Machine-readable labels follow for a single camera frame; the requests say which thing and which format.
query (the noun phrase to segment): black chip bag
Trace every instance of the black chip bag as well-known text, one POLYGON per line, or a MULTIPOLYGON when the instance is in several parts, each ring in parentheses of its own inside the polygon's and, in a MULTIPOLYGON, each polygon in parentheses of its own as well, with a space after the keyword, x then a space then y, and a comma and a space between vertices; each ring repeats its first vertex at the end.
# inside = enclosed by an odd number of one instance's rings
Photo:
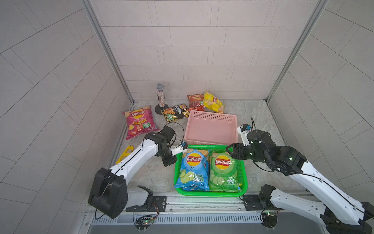
POLYGON ((161 113, 164 115, 168 123, 175 122, 179 119, 188 118, 190 112, 186 104, 180 104, 167 109, 161 110, 161 113))

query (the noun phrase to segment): yellow tool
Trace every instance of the yellow tool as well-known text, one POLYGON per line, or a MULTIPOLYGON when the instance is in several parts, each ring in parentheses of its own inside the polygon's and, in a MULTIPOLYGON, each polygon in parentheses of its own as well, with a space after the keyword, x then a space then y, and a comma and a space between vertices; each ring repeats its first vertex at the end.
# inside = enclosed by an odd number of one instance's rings
POLYGON ((124 157, 127 157, 129 154, 131 154, 131 152, 134 150, 134 146, 132 145, 129 145, 127 146, 127 148, 124 150, 123 154, 121 155, 121 157, 119 157, 119 159, 117 160, 116 164, 119 164, 120 161, 122 161, 122 159, 124 157))

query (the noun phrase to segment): blue chip bag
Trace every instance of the blue chip bag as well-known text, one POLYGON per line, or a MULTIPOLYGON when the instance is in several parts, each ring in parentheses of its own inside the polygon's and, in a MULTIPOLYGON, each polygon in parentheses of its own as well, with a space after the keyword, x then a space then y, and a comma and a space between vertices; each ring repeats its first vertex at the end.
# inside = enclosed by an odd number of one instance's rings
POLYGON ((181 172, 175 187, 186 191, 208 191, 209 151, 188 149, 187 152, 182 156, 181 172))

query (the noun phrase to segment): sparkly microphone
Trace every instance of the sparkly microphone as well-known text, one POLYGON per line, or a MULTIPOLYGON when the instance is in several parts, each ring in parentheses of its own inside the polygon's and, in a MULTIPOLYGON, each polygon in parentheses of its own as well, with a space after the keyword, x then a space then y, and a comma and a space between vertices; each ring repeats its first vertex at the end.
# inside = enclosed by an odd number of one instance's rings
POLYGON ((158 100, 159 100, 159 104, 154 108, 154 111, 161 115, 161 110, 163 109, 166 109, 166 108, 169 108, 165 103, 164 103, 164 99, 165 99, 165 96, 163 94, 163 89, 164 89, 164 85, 162 83, 158 83, 157 86, 157 97, 158 97, 158 100))

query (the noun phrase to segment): green chip bag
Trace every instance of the green chip bag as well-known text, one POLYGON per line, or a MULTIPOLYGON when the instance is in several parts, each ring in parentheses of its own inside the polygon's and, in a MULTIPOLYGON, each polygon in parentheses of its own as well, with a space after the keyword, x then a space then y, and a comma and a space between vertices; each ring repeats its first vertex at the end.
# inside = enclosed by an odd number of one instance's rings
POLYGON ((209 190, 241 192, 236 178, 237 163, 229 153, 213 153, 208 183, 209 190))

